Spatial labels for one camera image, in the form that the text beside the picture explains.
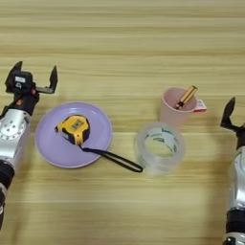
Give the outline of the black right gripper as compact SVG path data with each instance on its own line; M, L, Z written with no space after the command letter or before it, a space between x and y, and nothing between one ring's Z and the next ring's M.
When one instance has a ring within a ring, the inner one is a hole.
M235 126L231 122L231 115L234 111L235 98L231 98L226 104L221 120L221 126L224 128L230 128L237 137L236 148L240 149L245 146L245 123L242 126Z

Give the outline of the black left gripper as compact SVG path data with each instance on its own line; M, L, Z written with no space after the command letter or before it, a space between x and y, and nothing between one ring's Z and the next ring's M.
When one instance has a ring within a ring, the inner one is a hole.
M13 71L21 71L22 61L18 61L11 68ZM28 113L30 116L33 114L36 104L39 102L39 94L53 94L56 91L57 85L57 69L53 68L50 75L50 86L48 87L36 87L32 86L31 88L6 88L7 93L13 94L13 101L4 107L4 113L7 113L10 109L21 110Z

